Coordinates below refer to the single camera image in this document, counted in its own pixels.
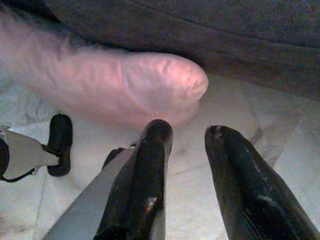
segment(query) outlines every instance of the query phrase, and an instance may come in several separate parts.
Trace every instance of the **marble floor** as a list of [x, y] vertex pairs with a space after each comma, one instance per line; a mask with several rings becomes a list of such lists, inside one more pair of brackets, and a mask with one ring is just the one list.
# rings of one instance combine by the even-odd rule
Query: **marble floor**
[[[197, 115], [174, 128], [166, 193], [167, 240], [227, 240], [204, 134], [210, 125], [240, 131], [283, 177], [320, 229], [320, 102], [209, 74]], [[0, 73], [0, 125], [46, 144], [59, 109]], [[71, 171], [55, 178], [41, 168], [17, 183], [0, 182], [0, 239], [39, 240], [100, 172], [108, 153], [140, 132], [100, 126], [70, 116]]]

